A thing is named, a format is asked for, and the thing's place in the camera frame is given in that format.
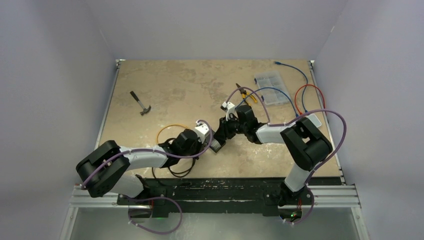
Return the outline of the black box device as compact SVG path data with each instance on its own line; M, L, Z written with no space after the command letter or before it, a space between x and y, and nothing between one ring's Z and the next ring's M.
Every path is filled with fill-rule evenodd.
M213 139L210 142L209 148L214 152L218 153L223 146L226 144L226 136L222 130L217 129L213 132Z

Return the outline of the white network switch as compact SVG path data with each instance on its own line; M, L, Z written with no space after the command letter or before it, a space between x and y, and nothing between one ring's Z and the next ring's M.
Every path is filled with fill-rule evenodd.
M308 116L306 116L313 124L315 127L317 127L318 129L322 126L322 122L319 120L319 118L317 117L316 114L312 113Z

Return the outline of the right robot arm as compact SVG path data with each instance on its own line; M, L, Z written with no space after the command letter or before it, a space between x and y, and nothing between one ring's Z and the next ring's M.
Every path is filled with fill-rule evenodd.
M279 206L292 204L300 198L314 168L333 151L331 142L308 117L302 117L289 126L273 126L259 122L249 105L241 105L235 113L222 117L213 135L218 152L236 134L244 135L254 144L285 144L294 166L280 185Z

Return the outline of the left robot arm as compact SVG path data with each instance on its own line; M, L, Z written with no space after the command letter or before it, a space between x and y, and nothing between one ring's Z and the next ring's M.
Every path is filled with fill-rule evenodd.
M125 173L141 168L168 168L181 159L198 158L210 146L213 134L209 127L201 125L185 129L171 142L151 148L124 147L108 140L77 164L81 189L87 190L92 198L116 193L142 205L149 199L147 184L140 177L126 177Z

